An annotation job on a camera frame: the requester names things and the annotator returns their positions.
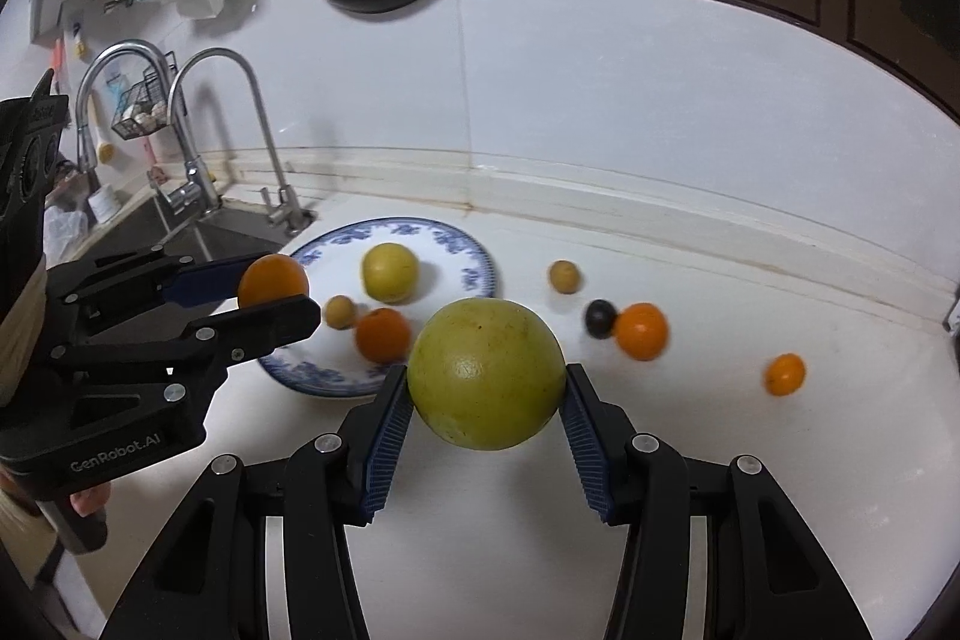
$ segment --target plate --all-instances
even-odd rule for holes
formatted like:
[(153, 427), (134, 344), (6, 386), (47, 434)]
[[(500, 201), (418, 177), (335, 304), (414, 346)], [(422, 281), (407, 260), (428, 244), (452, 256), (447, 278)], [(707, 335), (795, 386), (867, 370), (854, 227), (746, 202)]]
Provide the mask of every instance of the plate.
[[(496, 293), (496, 271), (486, 250), (469, 234), (437, 220), (362, 220), (311, 239), (290, 255), (306, 269), (310, 298), (321, 307), (339, 293), (369, 311), (385, 305), (364, 292), (360, 262), (381, 242), (406, 245), (421, 263), (414, 295), (393, 306), (409, 321), (414, 335), (446, 304)], [(357, 353), (352, 329), (331, 329), (325, 322), (309, 338), (263, 357), (260, 365), (290, 389), (335, 397), (375, 394), (390, 368), (373, 365)]]

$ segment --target dark round fruit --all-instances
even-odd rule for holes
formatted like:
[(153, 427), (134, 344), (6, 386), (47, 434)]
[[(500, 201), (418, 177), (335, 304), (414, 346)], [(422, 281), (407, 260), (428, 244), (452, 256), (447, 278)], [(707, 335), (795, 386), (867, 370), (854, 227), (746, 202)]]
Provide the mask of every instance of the dark round fruit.
[(594, 299), (584, 311), (584, 325), (587, 333), (597, 339), (606, 339), (613, 331), (616, 322), (616, 307), (606, 299)]

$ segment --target faucet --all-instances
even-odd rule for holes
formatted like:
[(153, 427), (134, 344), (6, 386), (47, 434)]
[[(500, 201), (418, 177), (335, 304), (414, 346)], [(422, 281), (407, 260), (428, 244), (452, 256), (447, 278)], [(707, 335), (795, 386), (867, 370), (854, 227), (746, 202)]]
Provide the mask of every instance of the faucet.
[[(170, 90), (170, 68), (167, 66), (166, 57), (155, 44), (145, 42), (143, 39), (124, 39), (116, 44), (111, 44), (101, 52), (83, 75), (74, 102), (74, 112), (77, 116), (77, 166), (81, 172), (92, 172), (97, 166), (97, 153), (93, 148), (90, 123), (86, 116), (86, 104), (93, 88), (93, 81), (104, 69), (104, 66), (122, 55), (139, 55), (157, 73), (160, 90), (165, 94)], [(206, 165), (193, 143), (193, 137), (190, 136), (184, 125), (184, 118), (179, 111), (180, 106), (179, 102), (167, 104), (167, 112), (170, 116), (170, 125), (176, 135), (176, 142), (184, 151), (184, 170), (186, 171), (187, 181), (170, 194), (165, 194), (149, 172), (147, 178), (150, 180), (152, 189), (167, 203), (174, 214), (181, 212), (187, 205), (198, 199), (203, 200), (205, 210), (210, 212), (220, 207), (220, 196), (213, 187)]]
[(275, 175), (277, 175), (277, 196), (280, 204), (277, 205), (276, 209), (274, 209), (274, 205), (272, 205), (270, 201), (270, 191), (266, 188), (260, 189), (263, 201), (270, 211), (267, 215), (267, 220), (270, 220), (272, 225), (277, 225), (277, 223), (285, 221), (288, 234), (291, 236), (299, 234), (299, 232), (310, 225), (310, 221), (313, 220), (313, 218), (309, 212), (301, 209), (299, 200), (296, 198), (294, 187), (287, 182), (287, 175), (280, 165), (280, 156), (277, 156), (277, 145), (274, 143), (274, 135), (272, 135), (269, 121), (267, 121), (267, 110), (263, 105), (263, 95), (260, 93), (260, 86), (256, 81), (256, 74), (253, 73), (253, 66), (251, 66), (250, 62), (243, 57), (243, 55), (226, 47), (209, 47), (208, 49), (202, 49), (190, 58), (190, 60), (184, 64), (184, 67), (176, 73), (173, 85), (170, 87), (170, 95), (167, 97), (167, 106), (176, 106), (186, 73), (200, 63), (200, 61), (216, 56), (229, 58), (229, 60), (237, 63), (237, 65), (242, 68), (248, 85), (250, 86), (250, 92), (253, 96), (253, 107), (256, 109), (256, 119), (260, 121), (260, 130), (263, 133), (263, 140), (267, 145), (267, 153), (270, 155), (270, 162), (274, 167)]

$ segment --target wire basket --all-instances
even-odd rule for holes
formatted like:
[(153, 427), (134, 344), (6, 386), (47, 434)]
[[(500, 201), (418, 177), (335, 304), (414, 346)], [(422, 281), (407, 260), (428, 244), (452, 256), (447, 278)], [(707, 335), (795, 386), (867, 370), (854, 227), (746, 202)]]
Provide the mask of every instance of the wire basket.
[[(168, 52), (166, 59), (173, 77), (176, 57), (173, 52)], [(166, 101), (157, 72), (153, 67), (144, 68), (143, 79), (120, 95), (110, 128), (124, 140), (150, 136), (169, 124)]]

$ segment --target white countertop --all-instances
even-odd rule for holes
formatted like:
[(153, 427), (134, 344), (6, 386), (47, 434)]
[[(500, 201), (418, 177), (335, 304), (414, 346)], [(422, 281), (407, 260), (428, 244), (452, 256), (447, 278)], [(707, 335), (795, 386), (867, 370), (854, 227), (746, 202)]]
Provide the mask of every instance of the white countertop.
[[(875, 640), (906, 637), (960, 558), (960, 381), (939, 324), (600, 232), (347, 194), (318, 209), (291, 249), (383, 215), (437, 218), (473, 234), (496, 262), (500, 294), (539, 313), (566, 360), (582, 362), (601, 398), (637, 429), (685, 456), (764, 461)], [(547, 287), (546, 268), (559, 258), (584, 272), (577, 295)], [(658, 304), (671, 325), (664, 357), (633, 362), (613, 340), (589, 338), (580, 318), (597, 297)], [(808, 379), (775, 398), (762, 389), (763, 367), (787, 351), (803, 356)], [(335, 431), (351, 406), (285, 389), (256, 362), (233, 367), (201, 447), (115, 482), (109, 542), (80, 561), (104, 609), (214, 456), (289, 456)], [(386, 509), (347, 536), (371, 637), (584, 640), (603, 636), (626, 530), (587, 508), (559, 420), (510, 451), (473, 453), (441, 442), (415, 415)], [(695, 544), (694, 564), (702, 557)]]

